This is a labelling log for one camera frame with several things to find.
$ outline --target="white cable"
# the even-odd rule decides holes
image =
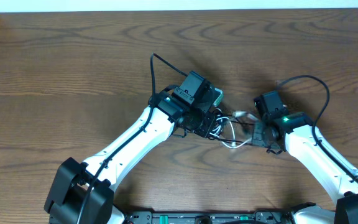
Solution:
[[[213,133],[210,133],[212,136],[215,136],[215,137],[217,137],[217,138],[219,138],[219,136],[217,136],[216,134],[213,134]],[[228,147],[228,148],[230,148],[230,149],[237,149],[237,148],[239,148],[239,147],[241,147],[241,146],[243,146],[243,145],[245,145],[245,144],[247,144],[249,141],[251,141],[252,139],[251,138],[249,138],[249,139],[247,139],[246,141],[244,141],[243,143],[241,143],[240,145],[238,145],[238,146],[229,146],[228,144],[226,144],[226,142],[222,142],[222,144],[224,144],[226,147]]]
[[[228,119],[228,120],[230,120],[228,117],[221,117],[221,118],[216,119],[216,121],[219,121],[219,120],[222,120],[222,119]]]
[[[236,135],[234,135],[234,128],[233,128],[233,124],[231,123],[231,121],[229,120],[229,124],[231,126],[231,132],[233,133],[233,140],[236,140]],[[236,146],[236,142],[232,142],[231,143],[231,147],[235,147]]]
[[[221,125],[219,125],[218,127],[216,127],[214,130],[212,130],[212,132],[215,132],[216,130],[218,130],[221,127]]]
[[[248,112],[248,111],[235,111],[233,112],[233,117],[235,118],[240,118],[242,116],[247,116],[248,119],[251,119],[253,121],[258,121],[258,117],[256,117],[255,115],[253,115],[252,113]]]

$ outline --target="black mount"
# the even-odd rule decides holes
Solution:
[[[79,185],[90,183],[92,175],[87,173],[86,164],[79,164],[73,158],[68,158],[57,170],[50,188],[44,210],[57,223],[75,224],[86,190]],[[107,223],[112,211],[114,192],[109,188],[108,180],[94,185],[81,223]]]
[[[206,138],[216,121],[215,114],[209,109],[219,104],[216,101],[221,94],[207,79],[191,71],[180,86],[171,85],[161,91],[156,96],[156,105],[176,124],[176,128]]]
[[[285,150],[285,134],[304,125],[312,125],[312,120],[304,113],[289,114],[277,91],[271,91],[254,99],[255,107],[262,119],[259,126],[260,142],[255,145],[268,147],[267,152],[279,154]]]
[[[346,192],[338,199],[334,224],[358,224],[358,194]]]

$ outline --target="black plastic housing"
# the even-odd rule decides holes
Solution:
[[[279,146],[281,151],[285,151],[286,133],[289,134],[295,128],[313,124],[312,120],[303,112],[289,114],[277,91],[256,97],[254,103],[263,122],[261,125],[263,142],[257,142],[260,146]]]
[[[75,224],[85,197],[85,189],[78,184],[89,182],[92,175],[86,172],[86,166],[73,158],[68,158],[57,170],[50,188],[44,210],[56,222]],[[114,192],[109,188],[110,182],[99,180],[95,183],[89,200],[85,205],[81,224],[107,223],[111,216]]]
[[[209,109],[220,94],[207,79],[191,71],[180,86],[161,91],[156,104],[178,128],[206,138],[216,121]]]

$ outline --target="wire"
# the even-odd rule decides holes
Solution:
[[[254,123],[246,123],[246,122],[239,121],[237,118],[235,121],[231,121],[231,122],[236,123],[236,124],[241,124],[241,125],[255,125]]]
[[[230,124],[230,127],[231,127],[231,133],[233,134],[233,140],[236,140],[236,135],[234,134],[234,127],[233,127],[233,124],[231,122],[229,122]]]
[[[142,131],[146,132],[146,127],[147,125],[150,123],[150,120],[152,119],[152,115],[153,115],[153,111],[155,108],[155,75],[154,75],[154,66],[153,66],[153,57],[156,56],[158,59],[163,60],[160,56],[158,56],[155,53],[152,53],[152,55],[150,56],[150,71],[151,71],[151,76],[152,76],[152,104],[150,106],[150,113],[147,117],[146,122],[144,123],[144,125],[135,133],[133,134],[131,137],[129,137],[124,143],[122,143],[112,154],[110,154],[110,156],[108,156],[103,163],[100,165],[98,171],[95,173],[95,175],[92,178],[91,183],[89,184],[88,189],[86,190],[86,194],[85,194],[85,198],[82,202],[81,208],[80,208],[80,212],[78,214],[78,219],[77,219],[77,224],[81,223],[81,219],[83,217],[84,214],[84,209],[85,209],[85,205],[89,200],[89,197],[91,195],[91,191],[93,186],[95,185],[100,173],[103,171],[103,169],[109,164],[110,160],[122,149],[124,148],[128,143],[130,143],[134,138],[136,138]]]
[[[230,118],[228,118],[227,116],[224,116],[224,117],[220,117],[218,119],[216,119],[216,121],[219,121],[219,120],[222,120],[222,119],[227,119],[230,121]],[[234,127],[233,127],[233,124],[231,124],[231,122],[229,123],[230,126],[231,126],[231,133],[233,135],[233,140],[236,140],[236,135],[234,134]]]
[[[321,109],[320,113],[317,115],[317,118],[315,119],[315,121],[313,122],[313,125],[311,127],[311,133],[313,135],[313,139],[316,141],[316,144],[321,148],[321,150],[339,167],[341,168],[346,175],[348,175],[354,182],[358,183],[358,175],[354,175],[351,171],[349,171],[341,162],[339,162],[321,143],[321,141],[317,138],[316,135],[316,125],[318,120],[320,119],[321,115],[324,113],[324,110],[327,108],[327,105],[329,103],[329,88],[327,86],[327,84],[325,84],[325,82],[323,82],[322,80],[320,80],[317,77],[314,77],[312,75],[299,75],[297,77],[292,77],[289,78],[283,82],[281,82],[275,89],[279,90],[282,86],[284,86],[285,84],[287,84],[288,82],[292,81],[292,80],[296,80],[299,78],[311,78],[316,80],[317,82],[320,82],[320,84],[322,84],[324,86],[324,88],[326,89],[326,93],[327,93],[327,97],[326,97],[326,102],[323,106],[323,108]]]
[[[178,73],[184,75],[187,77],[187,74],[184,73],[183,71],[177,69],[175,66],[171,65],[169,62],[167,62],[166,60],[164,60],[162,57],[160,57],[159,55],[157,55],[156,53],[153,53],[152,56],[155,56],[156,58],[160,59],[160,61],[162,61],[163,63],[165,63],[166,65],[168,65],[169,67],[171,67],[172,69],[174,69],[175,71],[177,71]]]
[[[216,134],[210,133],[210,135],[216,137],[216,139],[219,138],[219,136],[217,136]],[[251,138],[249,138],[249,139],[247,139],[247,140],[245,140],[245,141],[243,141],[243,142],[236,141],[236,140],[230,140],[230,142],[240,142],[241,144],[238,145],[238,146],[229,146],[228,144],[226,144],[225,141],[222,141],[222,144],[224,144],[226,147],[228,147],[228,148],[230,148],[230,149],[237,149],[237,148],[239,148],[239,147],[241,147],[241,146],[247,144],[247,143],[250,142],[250,141],[251,141]]]
[[[209,140],[217,140],[217,141],[221,141],[221,142],[226,142],[226,143],[232,143],[232,142],[236,142],[236,143],[243,143],[242,141],[238,141],[238,140],[232,140],[232,139],[223,139],[223,138],[217,138],[216,136],[208,136]]]

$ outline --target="black bracket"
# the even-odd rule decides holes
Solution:
[[[181,134],[172,134],[172,136],[178,137],[178,138],[185,138],[187,136],[187,129],[183,130],[183,135]]]
[[[358,224],[358,194],[346,192],[338,199],[334,224]]]
[[[57,223],[76,223],[86,193],[78,184],[89,183],[92,178],[86,171],[86,164],[79,164],[71,157],[60,165],[44,205],[44,210],[52,220]],[[108,180],[97,180],[85,205],[81,224],[107,223],[110,219],[114,192],[109,186]]]

